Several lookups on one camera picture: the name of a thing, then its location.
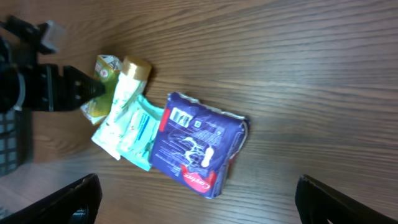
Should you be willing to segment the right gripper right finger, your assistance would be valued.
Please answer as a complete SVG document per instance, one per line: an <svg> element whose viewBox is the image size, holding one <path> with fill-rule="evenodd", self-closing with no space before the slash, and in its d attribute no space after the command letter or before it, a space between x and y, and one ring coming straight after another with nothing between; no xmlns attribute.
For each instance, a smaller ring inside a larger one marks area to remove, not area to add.
<svg viewBox="0 0 398 224"><path fill-rule="evenodd" d="M397 224L309 175L298 180L295 205L304 224Z"/></svg>

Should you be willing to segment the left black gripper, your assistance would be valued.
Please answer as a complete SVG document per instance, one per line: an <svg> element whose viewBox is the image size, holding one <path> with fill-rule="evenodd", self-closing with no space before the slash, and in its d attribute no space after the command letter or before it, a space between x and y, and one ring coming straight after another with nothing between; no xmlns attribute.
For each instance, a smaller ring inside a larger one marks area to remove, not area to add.
<svg viewBox="0 0 398 224"><path fill-rule="evenodd" d="M106 93L100 80L90 78L72 66L64 66L63 77L56 64L19 67L18 81L18 108L33 111L78 109L87 101Z"/></svg>

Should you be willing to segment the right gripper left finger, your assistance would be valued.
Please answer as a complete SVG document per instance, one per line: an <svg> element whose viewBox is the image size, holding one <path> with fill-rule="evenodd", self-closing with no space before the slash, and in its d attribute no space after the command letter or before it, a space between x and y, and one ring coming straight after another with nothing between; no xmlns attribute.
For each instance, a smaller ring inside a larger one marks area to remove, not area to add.
<svg viewBox="0 0 398 224"><path fill-rule="evenodd" d="M101 199L98 175L88 174L1 219L1 224L94 224Z"/></svg>

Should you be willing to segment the white tube with gold cap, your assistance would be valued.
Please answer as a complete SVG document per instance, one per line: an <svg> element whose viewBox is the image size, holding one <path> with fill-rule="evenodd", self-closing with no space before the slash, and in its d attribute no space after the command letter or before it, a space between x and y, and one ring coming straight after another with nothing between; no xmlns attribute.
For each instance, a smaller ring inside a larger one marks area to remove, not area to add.
<svg viewBox="0 0 398 224"><path fill-rule="evenodd" d="M116 160L121 158L117 147L127 129L129 105L144 92L151 69L150 63L143 59L131 55L124 58L109 115L91 137L95 144Z"/></svg>

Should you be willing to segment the teal wet wipes pack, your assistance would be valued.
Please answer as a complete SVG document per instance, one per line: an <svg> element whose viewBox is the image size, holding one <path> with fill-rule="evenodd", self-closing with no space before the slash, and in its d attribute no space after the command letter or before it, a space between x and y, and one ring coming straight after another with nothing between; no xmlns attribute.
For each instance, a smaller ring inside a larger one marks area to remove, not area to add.
<svg viewBox="0 0 398 224"><path fill-rule="evenodd" d="M131 115L117 150L129 162L150 171L150 155L164 109L152 105L143 95L138 95L128 112Z"/></svg>

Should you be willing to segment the purple sanitary pad pack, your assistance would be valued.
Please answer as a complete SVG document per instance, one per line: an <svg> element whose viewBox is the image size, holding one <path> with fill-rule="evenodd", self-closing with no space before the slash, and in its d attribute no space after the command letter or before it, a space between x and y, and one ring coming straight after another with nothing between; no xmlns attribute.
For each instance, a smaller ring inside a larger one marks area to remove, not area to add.
<svg viewBox="0 0 398 224"><path fill-rule="evenodd" d="M169 93L150 163L205 198L215 198L249 132L246 117Z"/></svg>

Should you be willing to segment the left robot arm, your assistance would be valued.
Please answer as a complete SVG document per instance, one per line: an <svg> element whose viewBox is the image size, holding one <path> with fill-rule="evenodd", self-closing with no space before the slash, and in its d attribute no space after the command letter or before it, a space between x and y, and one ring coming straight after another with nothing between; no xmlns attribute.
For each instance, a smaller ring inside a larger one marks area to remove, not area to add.
<svg viewBox="0 0 398 224"><path fill-rule="evenodd" d="M39 45L1 39L1 113L73 111L106 93L101 81L72 66L38 62Z"/></svg>

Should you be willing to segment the grey plastic shopping basket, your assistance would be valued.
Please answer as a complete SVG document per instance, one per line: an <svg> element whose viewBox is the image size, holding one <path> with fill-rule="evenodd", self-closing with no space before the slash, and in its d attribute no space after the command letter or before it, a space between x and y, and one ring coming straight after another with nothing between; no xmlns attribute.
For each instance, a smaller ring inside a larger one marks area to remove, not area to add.
<svg viewBox="0 0 398 224"><path fill-rule="evenodd" d="M32 113L1 113L1 177L33 160Z"/></svg>

